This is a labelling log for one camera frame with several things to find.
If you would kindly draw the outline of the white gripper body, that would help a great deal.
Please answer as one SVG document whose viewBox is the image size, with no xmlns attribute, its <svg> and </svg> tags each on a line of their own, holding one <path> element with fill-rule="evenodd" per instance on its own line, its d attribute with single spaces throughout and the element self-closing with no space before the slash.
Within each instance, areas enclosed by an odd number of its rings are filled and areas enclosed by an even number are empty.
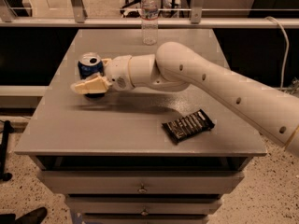
<svg viewBox="0 0 299 224">
<path fill-rule="evenodd" d="M 105 75 L 116 91 L 129 91 L 134 88 L 129 75 L 131 55 L 119 56 L 109 61 Z"/>
</svg>

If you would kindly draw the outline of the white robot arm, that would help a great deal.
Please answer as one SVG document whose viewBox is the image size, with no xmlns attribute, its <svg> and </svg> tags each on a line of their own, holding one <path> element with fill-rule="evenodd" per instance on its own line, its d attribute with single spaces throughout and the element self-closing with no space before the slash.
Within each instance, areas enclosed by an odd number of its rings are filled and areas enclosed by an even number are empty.
<svg viewBox="0 0 299 224">
<path fill-rule="evenodd" d="M 299 98 L 214 64 L 192 49 L 166 42 L 154 54 L 102 59 L 89 52 L 79 59 L 100 69 L 71 85 L 77 94 L 129 91 L 183 91 L 193 85 L 253 126 L 264 136 L 299 156 Z"/>
</svg>

